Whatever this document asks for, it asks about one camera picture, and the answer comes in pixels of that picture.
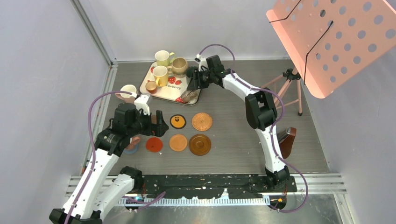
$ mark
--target white wall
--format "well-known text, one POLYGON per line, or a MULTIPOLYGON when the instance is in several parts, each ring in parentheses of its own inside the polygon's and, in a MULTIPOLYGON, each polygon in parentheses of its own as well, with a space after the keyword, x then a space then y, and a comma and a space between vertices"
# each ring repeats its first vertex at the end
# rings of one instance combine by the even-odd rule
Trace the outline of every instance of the white wall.
POLYGON ((0 217, 50 223, 86 154, 108 66, 70 1, 2 1, 0 217))
POLYGON ((303 88, 328 165, 362 224, 395 223, 395 62, 393 48, 325 99, 303 88))
MULTIPOLYGON (((162 49, 191 59, 211 43, 228 46, 239 60, 288 57, 266 17, 275 0, 81 1, 118 61, 153 61, 162 49)), ((219 47, 205 54, 231 59, 219 47)))

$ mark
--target perforated panel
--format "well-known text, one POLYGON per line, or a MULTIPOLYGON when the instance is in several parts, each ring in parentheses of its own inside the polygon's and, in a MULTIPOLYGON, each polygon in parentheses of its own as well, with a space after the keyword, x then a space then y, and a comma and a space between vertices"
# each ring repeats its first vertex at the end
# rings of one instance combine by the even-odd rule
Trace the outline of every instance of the perforated panel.
POLYGON ((317 98, 325 98, 396 46, 396 12, 384 0, 298 2, 278 0, 267 17, 276 21, 292 11, 288 19, 273 22, 272 26, 317 98), (320 39, 331 21, 333 24, 320 39))

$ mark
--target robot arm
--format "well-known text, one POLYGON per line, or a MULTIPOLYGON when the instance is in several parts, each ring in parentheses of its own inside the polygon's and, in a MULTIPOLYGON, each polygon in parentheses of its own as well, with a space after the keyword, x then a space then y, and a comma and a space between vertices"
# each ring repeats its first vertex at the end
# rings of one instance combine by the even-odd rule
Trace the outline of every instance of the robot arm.
POLYGON ((74 205, 73 201, 87 179, 88 170, 84 172, 76 189, 62 209, 52 210, 49 216, 52 223, 63 224, 73 205, 69 223, 101 224, 122 196, 129 191, 141 188, 143 185, 141 171, 124 167, 114 182, 99 195, 107 175, 124 149, 130 144, 131 137, 138 134, 161 137, 168 130, 169 127, 163 120, 162 111, 156 111, 156 118, 152 120, 147 105, 148 99, 149 96, 141 95, 135 100, 135 104, 123 103, 115 109, 110 127, 100 132, 95 141, 95 166, 82 194, 74 205))
MULTIPOLYGON (((243 81, 236 73, 233 73, 232 76, 231 70, 224 68, 217 55, 206 59, 197 55, 195 60, 199 63, 199 66, 190 67, 187 70, 187 76, 191 78, 187 90, 207 88, 209 84, 214 83, 230 90, 245 101, 247 122, 258 134, 264 152, 268 188, 273 188, 285 182, 290 176, 289 169, 275 154, 276 151, 279 157, 282 157, 279 143, 275 142, 274 148, 271 142, 270 126, 277 117, 272 95, 267 92, 252 90, 255 86, 243 81), (239 82, 237 78, 242 80, 245 85, 239 82)), ((274 139, 277 139, 276 126, 273 127, 273 135, 274 139)))

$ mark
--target brown woven coaster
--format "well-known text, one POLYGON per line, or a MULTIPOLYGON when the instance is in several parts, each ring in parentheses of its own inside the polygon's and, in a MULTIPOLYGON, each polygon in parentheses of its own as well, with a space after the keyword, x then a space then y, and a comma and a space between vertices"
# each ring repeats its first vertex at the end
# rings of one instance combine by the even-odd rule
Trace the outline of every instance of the brown woven coaster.
POLYGON ((196 134, 191 137, 189 147, 193 154, 205 155, 210 151, 212 143, 208 136, 204 134, 196 134))
POLYGON ((213 124, 212 117, 207 113, 197 113, 192 118, 192 126, 198 131, 207 131, 213 124))

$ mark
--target yellow mug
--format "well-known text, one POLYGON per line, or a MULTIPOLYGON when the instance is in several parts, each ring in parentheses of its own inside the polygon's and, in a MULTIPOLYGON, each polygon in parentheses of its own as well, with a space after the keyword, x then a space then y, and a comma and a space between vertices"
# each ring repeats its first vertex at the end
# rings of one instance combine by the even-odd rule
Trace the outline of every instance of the yellow mug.
POLYGON ((156 80, 156 84, 159 87, 164 87, 168 84, 168 68, 165 66, 157 66, 153 69, 153 75, 156 80))
POLYGON ((157 66, 162 65, 166 67, 170 66, 170 64, 176 58, 176 55, 173 52, 169 53, 168 51, 160 50, 156 53, 155 57, 157 61, 157 66))

